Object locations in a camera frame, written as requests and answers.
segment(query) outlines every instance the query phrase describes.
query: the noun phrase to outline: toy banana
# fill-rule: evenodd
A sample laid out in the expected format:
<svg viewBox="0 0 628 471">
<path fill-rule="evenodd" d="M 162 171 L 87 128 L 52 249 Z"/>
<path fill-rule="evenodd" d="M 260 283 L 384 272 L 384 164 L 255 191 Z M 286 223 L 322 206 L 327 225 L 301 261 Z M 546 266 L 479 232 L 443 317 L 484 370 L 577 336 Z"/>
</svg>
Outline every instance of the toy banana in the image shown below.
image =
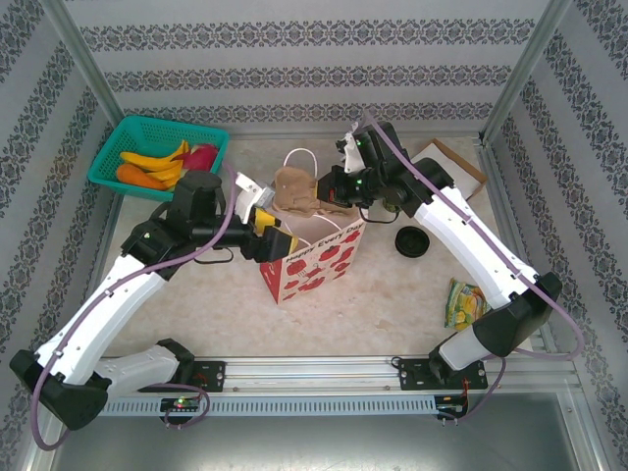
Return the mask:
<svg viewBox="0 0 628 471">
<path fill-rule="evenodd" d="M 120 158 L 128 164 L 136 165 L 143 170 L 160 172 L 175 167 L 177 162 L 173 162 L 173 159 L 186 152 L 189 152 L 189 144 L 184 140 L 175 152 L 166 157 L 147 157 L 135 152 L 121 152 Z"/>
<path fill-rule="evenodd" d="M 179 179 L 181 177 L 181 170 L 183 168 L 183 161 L 177 160 L 174 162 L 174 166 L 160 172 L 149 172 L 148 176 L 160 182 L 166 182 L 172 179 Z"/>
<path fill-rule="evenodd" d="M 174 188 L 175 188 L 175 185 L 177 184 L 177 182 L 178 182 L 180 179 L 181 179 L 181 176 L 178 176 L 178 177 L 174 177 L 173 179 L 170 179 L 170 180 L 165 180 L 165 181 L 164 181 L 164 182 L 162 182 L 162 183 L 166 186 L 166 188 L 167 188 L 168 190 L 170 190 L 170 189 L 174 189 Z"/>
</svg>

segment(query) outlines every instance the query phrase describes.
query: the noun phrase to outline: red and white paper bag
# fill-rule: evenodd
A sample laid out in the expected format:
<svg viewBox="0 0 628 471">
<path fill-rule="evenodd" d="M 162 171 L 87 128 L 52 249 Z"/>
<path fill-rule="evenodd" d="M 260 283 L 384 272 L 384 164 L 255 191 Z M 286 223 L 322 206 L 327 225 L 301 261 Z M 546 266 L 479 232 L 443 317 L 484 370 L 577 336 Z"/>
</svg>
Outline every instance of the red and white paper bag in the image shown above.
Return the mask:
<svg viewBox="0 0 628 471">
<path fill-rule="evenodd" d="M 290 231 L 300 238 L 293 254 L 260 265 L 264 281 L 278 304 L 346 273 L 364 233 L 365 222 L 359 215 L 326 216 L 334 225 L 318 217 L 305 219 L 288 213 L 277 216 L 287 221 Z"/>
</svg>

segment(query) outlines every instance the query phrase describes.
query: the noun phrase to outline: black lid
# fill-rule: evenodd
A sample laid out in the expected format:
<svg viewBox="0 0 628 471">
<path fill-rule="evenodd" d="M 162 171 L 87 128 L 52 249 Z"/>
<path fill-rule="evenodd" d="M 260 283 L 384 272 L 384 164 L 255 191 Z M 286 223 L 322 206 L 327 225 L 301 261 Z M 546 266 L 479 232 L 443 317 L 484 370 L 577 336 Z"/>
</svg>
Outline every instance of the black lid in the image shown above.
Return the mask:
<svg viewBox="0 0 628 471">
<path fill-rule="evenodd" d="M 409 258 L 417 258 L 428 251 L 430 238 L 419 228 L 406 226 L 396 233 L 394 246 L 401 255 Z"/>
</svg>

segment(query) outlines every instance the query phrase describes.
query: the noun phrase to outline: green basket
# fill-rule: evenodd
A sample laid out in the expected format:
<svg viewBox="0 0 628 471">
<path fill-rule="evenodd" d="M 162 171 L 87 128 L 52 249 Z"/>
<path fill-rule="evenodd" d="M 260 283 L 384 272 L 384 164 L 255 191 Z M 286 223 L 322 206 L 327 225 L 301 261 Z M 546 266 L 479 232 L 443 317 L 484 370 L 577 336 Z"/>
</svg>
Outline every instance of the green basket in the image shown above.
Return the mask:
<svg viewBox="0 0 628 471">
<path fill-rule="evenodd" d="M 111 133 L 91 164 L 87 177 L 93 183 L 104 184 L 121 194 L 130 194 L 156 201 L 172 201 L 171 191 L 142 188 L 132 184 L 120 183 L 116 170 L 123 160 L 121 152 L 136 152 L 150 157 L 166 157 L 179 148 L 182 140 L 189 146 L 196 144 L 214 144 L 220 150 L 211 168 L 217 173 L 227 152 L 229 134 L 226 131 L 205 126 L 187 125 L 173 121 L 127 116 Z"/>
</svg>

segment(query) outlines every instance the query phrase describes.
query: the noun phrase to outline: metal frame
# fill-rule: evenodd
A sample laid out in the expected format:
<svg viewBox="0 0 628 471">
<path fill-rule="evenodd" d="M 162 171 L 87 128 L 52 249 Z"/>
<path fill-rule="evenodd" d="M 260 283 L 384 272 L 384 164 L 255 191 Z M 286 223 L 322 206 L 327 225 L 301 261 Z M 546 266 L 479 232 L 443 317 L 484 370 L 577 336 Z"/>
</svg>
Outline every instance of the metal frame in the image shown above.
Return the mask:
<svg viewBox="0 0 628 471">
<path fill-rule="evenodd" d="M 41 6 L 53 27 L 63 39 L 78 69 L 103 108 L 107 119 L 115 127 L 125 116 L 105 76 L 100 71 L 91 51 L 85 44 L 64 0 L 43 0 Z"/>
<path fill-rule="evenodd" d="M 476 133 L 476 131 L 438 131 L 439 137 L 468 137 L 469 134 Z M 434 131 L 398 131 L 397 137 L 399 139 L 426 139 L 429 140 L 435 135 Z M 231 140 L 269 140 L 269 139 L 327 139 L 335 142 L 339 139 L 338 132 L 330 131 L 317 131 L 317 132 L 230 132 L 229 137 Z"/>
<path fill-rule="evenodd" d="M 508 116 L 523 85 L 543 55 L 543 50 L 550 41 L 562 17 L 567 12 L 569 5 L 571 5 L 571 0 L 549 0 L 501 95 L 497 99 L 486 125 L 480 132 L 483 142 L 493 141 L 499 133 L 501 124 Z"/>
<path fill-rule="evenodd" d="M 519 91 L 528 79 L 538 59 L 543 53 L 550 36 L 562 19 L 568 0 L 549 0 L 548 6 L 541 16 L 537 27 L 528 41 L 503 93 L 496 102 L 480 138 L 475 141 L 476 151 L 483 172 L 488 176 L 487 190 L 496 216 L 500 237 L 503 242 L 525 260 L 525 251 L 511 208 L 507 205 L 505 188 L 499 176 L 490 142 L 499 132 L 499 128 L 515 102 Z M 80 33 L 70 17 L 63 0 L 44 0 L 46 14 L 59 31 L 85 76 L 94 90 L 107 117 L 116 124 L 124 113 L 115 95 L 111 91 L 104 76 L 98 69 L 91 53 L 84 44 Z M 445 131 L 444 135 L 461 135 L 460 132 Z M 410 136 L 403 133 L 400 137 Z M 427 136 L 418 132 L 416 136 Z M 236 138 L 297 138 L 330 137 L 321 134 L 246 134 Z M 116 197 L 105 230 L 105 240 L 101 244 L 96 258 L 96 270 L 90 286 L 95 288 L 102 274 L 106 253 L 111 236 L 115 229 L 121 197 Z M 541 329 L 533 337 L 535 349 L 555 351 L 553 339 L 547 329 Z M 320 397 L 332 398 L 416 398 L 433 397 L 433 392 L 403 392 L 398 383 L 398 372 L 390 365 L 390 357 L 314 357 L 314 358 L 222 358 L 227 362 L 225 389 L 221 393 L 212 394 L 224 403 L 237 402 L 243 398 L 249 401 L 263 402 L 278 397 L 314 400 Z M 486 363 L 486 371 L 491 384 L 498 372 L 496 361 Z M 521 355 L 512 355 L 508 359 L 506 373 L 496 393 L 555 393 L 563 412 L 565 427 L 581 469 L 609 469 L 603 452 L 600 438 L 597 435 L 593 417 L 582 393 L 580 380 L 572 362 L 549 362 L 535 360 Z M 459 391 L 439 392 L 439 394 L 459 393 Z M 176 394 L 153 393 L 134 394 L 130 397 L 115 399 L 116 401 L 134 400 L 138 397 L 172 397 Z M 53 443 L 58 440 L 62 426 L 45 408 L 40 408 L 39 422 L 42 437 Z M 50 469 L 54 452 L 41 451 L 29 438 L 18 459 L 16 469 L 34 470 Z"/>
</svg>

